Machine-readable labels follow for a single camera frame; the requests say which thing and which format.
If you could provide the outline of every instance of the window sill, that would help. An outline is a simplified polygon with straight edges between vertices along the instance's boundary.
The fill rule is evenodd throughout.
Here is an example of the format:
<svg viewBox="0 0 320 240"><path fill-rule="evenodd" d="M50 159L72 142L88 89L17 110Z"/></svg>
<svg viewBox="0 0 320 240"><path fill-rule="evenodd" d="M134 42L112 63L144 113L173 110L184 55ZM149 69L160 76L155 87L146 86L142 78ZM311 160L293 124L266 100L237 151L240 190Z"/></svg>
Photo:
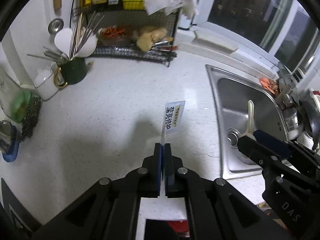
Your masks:
<svg viewBox="0 0 320 240"><path fill-rule="evenodd" d="M207 32L178 30L176 44L180 50L207 57L218 62L230 65L256 78L278 78L277 67L256 52L243 50L233 42Z"/></svg>

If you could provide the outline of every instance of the orange cloth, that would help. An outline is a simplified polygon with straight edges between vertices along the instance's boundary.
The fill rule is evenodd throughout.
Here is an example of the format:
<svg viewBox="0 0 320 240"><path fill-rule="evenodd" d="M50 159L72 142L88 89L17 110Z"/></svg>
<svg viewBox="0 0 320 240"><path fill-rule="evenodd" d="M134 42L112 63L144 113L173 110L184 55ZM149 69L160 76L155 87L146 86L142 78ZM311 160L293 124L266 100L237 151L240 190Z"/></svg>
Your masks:
<svg viewBox="0 0 320 240"><path fill-rule="evenodd" d="M277 96L279 94L278 85L275 81L269 78L260 78L260 84L266 89L269 90L272 94Z"/></svg>

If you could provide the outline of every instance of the stainless steel sink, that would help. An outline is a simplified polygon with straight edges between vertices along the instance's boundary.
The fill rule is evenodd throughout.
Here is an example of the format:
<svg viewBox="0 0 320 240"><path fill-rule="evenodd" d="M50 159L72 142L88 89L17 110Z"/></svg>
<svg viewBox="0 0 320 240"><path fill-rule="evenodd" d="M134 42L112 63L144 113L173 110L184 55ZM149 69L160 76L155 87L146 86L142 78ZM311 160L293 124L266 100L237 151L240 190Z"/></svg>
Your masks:
<svg viewBox="0 0 320 240"><path fill-rule="evenodd" d="M263 130L284 141L289 138L281 110L258 84L210 65L206 68L217 111L222 177L233 179L261 173L260 166L239 152L236 145L247 128L248 100L254 103L253 130Z"/></svg>

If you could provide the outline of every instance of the bread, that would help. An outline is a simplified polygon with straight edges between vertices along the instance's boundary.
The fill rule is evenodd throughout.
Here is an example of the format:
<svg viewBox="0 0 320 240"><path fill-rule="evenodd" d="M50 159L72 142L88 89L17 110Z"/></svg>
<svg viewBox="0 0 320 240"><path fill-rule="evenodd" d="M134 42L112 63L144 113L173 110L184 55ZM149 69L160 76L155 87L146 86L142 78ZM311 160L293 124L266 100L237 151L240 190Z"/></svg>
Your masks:
<svg viewBox="0 0 320 240"><path fill-rule="evenodd" d="M151 50L152 46L154 45L151 33L145 33L140 35L140 37L137 40L137 46L143 51L147 52Z"/></svg>
<svg viewBox="0 0 320 240"><path fill-rule="evenodd" d="M151 38L153 42L162 41L167 36L167 29L160 27L151 32Z"/></svg>
<svg viewBox="0 0 320 240"><path fill-rule="evenodd" d="M154 30L156 30L158 27L156 26L144 26L140 29L139 31L139 34L142 35L142 34L145 34L145 33L150 33Z"/></svg>

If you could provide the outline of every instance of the dish rack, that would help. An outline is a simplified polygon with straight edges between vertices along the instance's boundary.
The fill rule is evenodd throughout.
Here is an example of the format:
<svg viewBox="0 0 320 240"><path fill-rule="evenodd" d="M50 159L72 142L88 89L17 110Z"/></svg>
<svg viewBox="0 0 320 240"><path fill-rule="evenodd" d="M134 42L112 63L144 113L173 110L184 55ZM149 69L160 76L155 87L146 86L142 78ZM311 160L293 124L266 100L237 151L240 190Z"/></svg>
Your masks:
<svg viewBox="0 0 320 240"><path fill-rule="evenodd" d="M158 11L148 16L145 10L124 10L121 1L117 5L102 4L85 8L74 8L71 11L71 16L77 17L83 13L88 23L88 19L90 19L94 11L104 13L105 16L94 30L94 33L97 33L100 28L114 25L130 26L132 29L137 30L148 25L165 27L167 29L167 36L173 38L173 41L170 43L172 50L178 27L180 10L177 9L168 16L166 16L163 11ZM98 43L97 48L91 55L91 57L125 57L151 60L155 62L162 62L167 67L170 66L170 62L176 56L177 54L172 51L165 52L150 50L145 53L141 51L134 43L131 43L127 46L103 46L102 44Z"/></svg>

